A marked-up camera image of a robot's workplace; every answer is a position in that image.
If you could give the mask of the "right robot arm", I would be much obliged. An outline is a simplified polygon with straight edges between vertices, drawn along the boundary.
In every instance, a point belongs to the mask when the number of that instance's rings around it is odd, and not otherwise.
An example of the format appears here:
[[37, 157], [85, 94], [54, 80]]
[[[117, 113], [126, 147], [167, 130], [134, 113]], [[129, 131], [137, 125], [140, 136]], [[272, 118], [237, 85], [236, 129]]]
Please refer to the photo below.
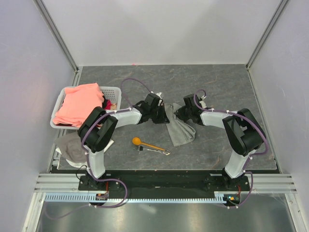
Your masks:
[[225, 130], [232, 154], [223, 169], [221, 184], [224, 189], [233, 190], [239, 184], [238, 178], [245, 173], [247, 162], [264, 143], [263, 130], [247, 108], [239, 111], [215, 110], [206, 107], [203, 99], [195, 94], [187, 95], [183, 100], [184, 106], [175, 113], [177, 118]]

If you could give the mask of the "grey cloth napkin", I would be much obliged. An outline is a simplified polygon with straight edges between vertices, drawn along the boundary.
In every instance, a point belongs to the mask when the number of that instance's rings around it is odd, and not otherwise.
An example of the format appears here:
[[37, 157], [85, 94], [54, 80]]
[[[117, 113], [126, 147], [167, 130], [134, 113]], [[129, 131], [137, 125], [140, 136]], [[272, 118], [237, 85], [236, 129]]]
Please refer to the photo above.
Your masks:
[[169, 124], [166, 124], [169, 136], [174, 147], [192, 142], [195, 139], [196, 131], [193, 127], [176, 118], [175, 112], [181, 106], [176, 103], [166, 103], [168, 108]]

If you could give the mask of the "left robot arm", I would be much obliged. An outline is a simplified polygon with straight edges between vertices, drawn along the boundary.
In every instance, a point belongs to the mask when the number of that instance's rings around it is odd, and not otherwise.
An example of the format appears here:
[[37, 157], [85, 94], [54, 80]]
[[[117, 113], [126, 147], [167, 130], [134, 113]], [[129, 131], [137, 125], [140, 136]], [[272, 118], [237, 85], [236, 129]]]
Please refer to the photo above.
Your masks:
[[116, 128], [138, 125], [148, 120], [155, 124], [169, 123], [161, 94], [150, 92], [145, 100], [126, 109], [104, 110], [102, 107], [95, 107], [78, 129], [81, 148], [86, 155], [86, 169], [91, 175], [89, 185], [95, 190], [101, 190], [106, 185], [106, 178], [103, 176], [106, 171], [104, 149]]

